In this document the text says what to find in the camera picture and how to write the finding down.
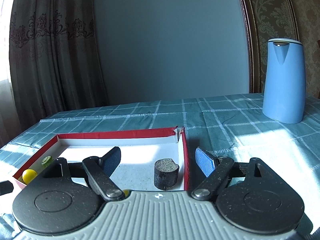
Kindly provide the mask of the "yellow tomato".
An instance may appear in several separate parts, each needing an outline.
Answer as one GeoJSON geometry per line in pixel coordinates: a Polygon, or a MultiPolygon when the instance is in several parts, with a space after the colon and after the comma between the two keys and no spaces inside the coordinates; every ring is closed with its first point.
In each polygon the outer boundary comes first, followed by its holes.
{"type": "Polygon", "coordinates": [[[22,179],[25,185],[28,185],[36,177],[37,177],[37,172],[33,169],[26,169],[22,173],[22,179]]]}

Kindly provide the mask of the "green cucumber chunk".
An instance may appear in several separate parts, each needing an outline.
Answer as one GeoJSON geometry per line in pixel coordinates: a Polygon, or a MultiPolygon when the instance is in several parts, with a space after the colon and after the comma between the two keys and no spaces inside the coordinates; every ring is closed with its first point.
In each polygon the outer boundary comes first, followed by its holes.
{"type": "Polygon", "coordinates": [[[52,158],[52,156],[46,156],[45,158],[42,159],[41,166],[43,168],[47,168],[53,161],[54,159],[52,158]]]}

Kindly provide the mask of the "green tomato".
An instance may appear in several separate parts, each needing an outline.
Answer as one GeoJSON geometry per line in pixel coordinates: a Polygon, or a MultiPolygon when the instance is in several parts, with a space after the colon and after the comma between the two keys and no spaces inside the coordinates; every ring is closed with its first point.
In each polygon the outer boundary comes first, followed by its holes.
{"type": "Polygon", "coordinates": [[[130,195],[130,193],[131,193],[131,190],[130,189],[124,189],[123,193],[125,194],[125,197],[128,197],[130,195]]]}

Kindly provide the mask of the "red cardboard tray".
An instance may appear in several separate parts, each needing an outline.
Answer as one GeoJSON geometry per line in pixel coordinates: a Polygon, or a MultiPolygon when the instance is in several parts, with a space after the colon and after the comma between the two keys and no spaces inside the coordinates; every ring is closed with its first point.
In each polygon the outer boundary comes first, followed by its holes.
{"type": "Polygon", "coordinates": [[[25,162],[13,178],[24,188],[24,172],[31,170],[40,174],[57,158],[65,158],[69,164],[93,158],[120,189],[137,191],[157,191],[155,162],[171,159],[178,166],[171,189],[188,188],[189,160],[182,128],[57,134],[25,162]]]}

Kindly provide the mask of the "teal plaid tablecloth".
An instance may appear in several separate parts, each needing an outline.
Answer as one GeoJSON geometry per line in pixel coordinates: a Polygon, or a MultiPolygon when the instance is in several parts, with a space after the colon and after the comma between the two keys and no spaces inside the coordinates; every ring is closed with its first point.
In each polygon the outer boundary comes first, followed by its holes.
{"type": "Polygon", "coordinates": [[[319,239],[319,100],[308,96],[298,124],[263,115],[261,94],[129,103],[59,112],[1,148],[1,180],[9,179],[57,133],[184,127],[188,152],[201,147],[239,162],[262,159],[303,198],[302,227],[319,239]]]}

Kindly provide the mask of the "blue kettle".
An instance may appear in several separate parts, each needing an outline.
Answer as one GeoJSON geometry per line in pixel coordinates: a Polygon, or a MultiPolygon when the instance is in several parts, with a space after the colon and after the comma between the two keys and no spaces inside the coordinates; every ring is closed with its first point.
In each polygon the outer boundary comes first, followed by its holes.
{"type": "Polygon", "coordinates": [[[272,38],[267,45],[263,114],[285,124],[302,121],[306,97],[304,47],[289,38],[272,38]]]}

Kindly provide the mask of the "brown patterned curtain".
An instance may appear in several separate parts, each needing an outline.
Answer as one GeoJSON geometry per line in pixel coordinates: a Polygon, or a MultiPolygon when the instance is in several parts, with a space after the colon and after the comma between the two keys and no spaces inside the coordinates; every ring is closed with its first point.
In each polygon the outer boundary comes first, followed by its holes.
{"type": "Polygon", "coordinates": [[[108,104],[93,0],[1,0],[1,144],[60,111],[108,104]]]}

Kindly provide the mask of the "dark wooden door frame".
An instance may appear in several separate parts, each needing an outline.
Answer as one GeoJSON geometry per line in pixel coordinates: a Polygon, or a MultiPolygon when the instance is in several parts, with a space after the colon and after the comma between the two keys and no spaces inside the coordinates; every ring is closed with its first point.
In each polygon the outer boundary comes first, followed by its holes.
{"type": "Polygon", "coordinates": [[[261,93],[261,62],[258,28],[251,0],[240,0],[246,31],[249,61],[249,92],[261,93]]]}

